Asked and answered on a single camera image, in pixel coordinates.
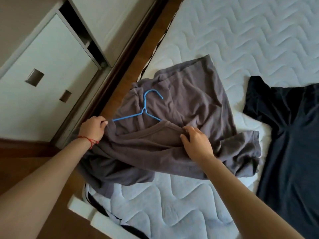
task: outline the forearm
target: forearm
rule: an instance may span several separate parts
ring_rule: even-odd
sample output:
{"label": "forearm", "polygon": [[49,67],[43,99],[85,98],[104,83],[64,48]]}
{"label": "forearm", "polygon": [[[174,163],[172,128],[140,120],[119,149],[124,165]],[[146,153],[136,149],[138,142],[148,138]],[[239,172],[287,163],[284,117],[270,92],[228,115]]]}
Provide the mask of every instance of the forearm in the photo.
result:
{"label": "forearm", "polygon": [[75,166],[90,147],[76,139],[0,197],[0,238],[36,238]]}
{"label": "forearm", "polygon": [[303,238],[246,188],[221,161],[199,162],[231,214],[243,238]]}

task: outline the white cabinet door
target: white cabinet door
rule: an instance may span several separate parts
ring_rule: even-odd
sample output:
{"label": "white cabinet door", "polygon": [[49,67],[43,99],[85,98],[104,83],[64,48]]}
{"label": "white cabinet door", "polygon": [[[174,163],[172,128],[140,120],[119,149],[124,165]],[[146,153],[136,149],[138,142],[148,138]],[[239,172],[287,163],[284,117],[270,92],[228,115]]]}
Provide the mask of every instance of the white cabinet door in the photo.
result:
{"label": "white cabinet door", "polygon": [[[36,86],[26,82],[34,69]],[[0,137],[50,141],[97,70],[55,15],[0,79]]]}
{"label": "white cabinet door", "polygon": [[155,0],[70,0],[113,66]]}

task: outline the red string bracelet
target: red string bracelet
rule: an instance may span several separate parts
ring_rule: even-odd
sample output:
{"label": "red string bracelet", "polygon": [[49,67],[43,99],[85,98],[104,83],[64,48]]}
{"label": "red string bracelet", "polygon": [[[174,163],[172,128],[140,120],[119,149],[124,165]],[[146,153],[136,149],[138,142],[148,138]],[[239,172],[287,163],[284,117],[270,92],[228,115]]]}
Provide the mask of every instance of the red string bracelet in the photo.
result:
{"label": "red string bracelet", "polygon": [[91,139],[91,138],[87,138],[87,137],[84,137],[84,136],[78,136],[78,138],[86,138],[87,140],[89,140],[90,143],[91,143],[91,147],[89,149],[92,149],[94,144],[99,144],[99,141]]}

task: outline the white mattress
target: white mattress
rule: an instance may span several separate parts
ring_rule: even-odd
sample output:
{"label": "white mattress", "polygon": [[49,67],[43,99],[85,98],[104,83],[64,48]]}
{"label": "white mattress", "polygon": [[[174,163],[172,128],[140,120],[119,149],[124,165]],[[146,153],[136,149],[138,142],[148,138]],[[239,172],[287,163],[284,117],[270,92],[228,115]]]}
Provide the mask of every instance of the white mattress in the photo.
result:
{"label": "white mattress", "polygon": [[[224,85],[238,131],[258,130],[265,158],[270,127],[242,114],[248,79],[259,75],[272,87],[319,82],[319,2],[184,0],[142,78],[206,54]],[[256,179],[241,181],[252,188]],[[151,183],[116,185],[111,200],[94,197],[150,238],[238,235],[209,181],[157,173]]]}

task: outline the quilted mattress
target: quilted mattress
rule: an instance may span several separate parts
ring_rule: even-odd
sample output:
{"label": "quilted mattress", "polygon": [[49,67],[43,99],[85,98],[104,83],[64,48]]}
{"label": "quilted mattress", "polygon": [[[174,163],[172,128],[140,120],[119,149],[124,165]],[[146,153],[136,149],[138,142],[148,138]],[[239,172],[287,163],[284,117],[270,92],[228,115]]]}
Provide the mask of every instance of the quilted mattress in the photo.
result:
{"label": "quilted mattress", "polygon": [[[238,131],[258,130],[262,157],[270,127],[245,116],[250,76],[271,87],[319,82],[318,0],[184,0],[142,78],[209,54],[226,90]],[[240,180],[250,189],[258,175]],[[151,183],[115,185],[94,194],[108,211],[150,238],[237,238],[238,230],[209,181],[157,173]]]}

